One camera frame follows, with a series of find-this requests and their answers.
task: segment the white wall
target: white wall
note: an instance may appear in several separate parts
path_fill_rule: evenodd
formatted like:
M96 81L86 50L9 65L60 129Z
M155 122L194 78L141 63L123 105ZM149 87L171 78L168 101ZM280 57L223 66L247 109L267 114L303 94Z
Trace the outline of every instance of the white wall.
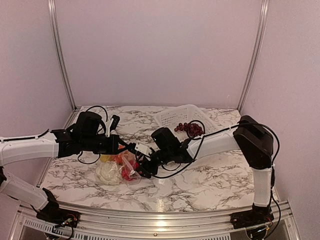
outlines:
M71 109L59 70L48 1L0 1L0 136L61 128ZM6 169L34 184L45 164L34 159ZM8 238L19 203L0 194L0 239Z
M320 1L270 1L262 50L243 114L281 141L276 188L302 240L320 239Z
M56 1L78 106L236 108L261 0Z

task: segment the clear plastic bag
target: clear plastic bag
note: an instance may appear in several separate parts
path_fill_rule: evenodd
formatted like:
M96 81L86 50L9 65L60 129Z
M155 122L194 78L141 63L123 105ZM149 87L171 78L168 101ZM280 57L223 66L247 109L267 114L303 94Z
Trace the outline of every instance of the clear plastic bag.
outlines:
M137 184L141 176L135 155L124 151L118 155L102 155L95 170L95 178L106 185Z

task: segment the marble surface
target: marble surface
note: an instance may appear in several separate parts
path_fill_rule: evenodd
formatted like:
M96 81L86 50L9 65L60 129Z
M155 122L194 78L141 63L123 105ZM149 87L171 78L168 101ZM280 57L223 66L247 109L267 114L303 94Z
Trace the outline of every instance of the marble surface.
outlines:
M150 135L159 128L154 114L167 109L155 106L107 107L109 116L120 116L116 133L129 142L156 148ZM234 109L201 108L219 127L240 119ZM105 118L103 110L93 112ZM91 162L96 155L81 158ZM42 183L61 202L115 210L191 212L250 206L254 198L253 174L240 150L207 156L168 179L143 178L137 184L104 185L95 178L97 165L85 165L77 156L54 159ZM159 169L159 175L167 175Z

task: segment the metal rail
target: metal rail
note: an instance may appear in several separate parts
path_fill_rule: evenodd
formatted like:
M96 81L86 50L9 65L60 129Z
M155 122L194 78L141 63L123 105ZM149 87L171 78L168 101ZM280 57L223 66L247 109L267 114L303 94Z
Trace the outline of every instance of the metal rail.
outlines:
M238 111L240 114L242 113L242 110L244 108L249 89L252 83L252 79L254 77L256 65L257 65L257 60L259 57L259 53L261 50L261 46L263 43L265 31L266 31L266 24L267 24L267 15L268 15L268 9L269 9L269 0L262 0L262 5L261 5L261 11L260 11L260 19L259 19L259 24L258 24L258 31L256 34L256 39L255 39L255 44L254 44L254 50L252 53L251 57L251 62L249 65L248 72L246 74L246 79L245 83L242 89L242 94L238 103Z
M96 207L86 207L70 203L60 202L61 208L80 212L78 227L74 230L74 236L81 239L84 236L103 236L105 239L131 240L131 239L214 239L214 236L226 236L232 232L243 231L244 228L234 229L230 223L230 215L235 212L251 209L248 207L239 207L215 211L198 212L136 212L123 210L110 210ZM272 211L275 222L279 217L279 210L275 204L272 204ZM280 203L281 219L293 218L289 203L283 201ZM22 203L18 210L18 218L13 226L25 225L27 227L35 225L41 230L52 225L36 219L36 213L32 208ZM58 235L69 236L69 228L59 228Z
M73 111L75 111L77 109L77 106L71 90L71 85L70 85L67 68L66 68L66 64L63 56L63 51L61 47L59 28L58 28L58 19L57 19L57 13L56 13L56 2L55 0L48 0L48 4L49 4L49 13L50 13L55 50L58 57L58 62L59 62L59 66L62 74L64 88L66 91L66 95L67 95L70 107Z

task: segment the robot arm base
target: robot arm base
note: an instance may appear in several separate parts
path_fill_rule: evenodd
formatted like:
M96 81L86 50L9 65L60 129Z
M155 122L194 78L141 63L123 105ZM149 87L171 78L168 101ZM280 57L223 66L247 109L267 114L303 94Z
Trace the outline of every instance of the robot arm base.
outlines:
M275 219L270 205L255 206L253 204L251 210L232 213L230 222L234 229L241 229L268 223L269 219L271 221Z
M43 209L38 211L36 218L46 222L55 223L57 225L60 225L67 219L72 219L72 222L69 224L76 228L79 221L79 212L60 208L52 192L45 188L42 190L48 196L48 204Z

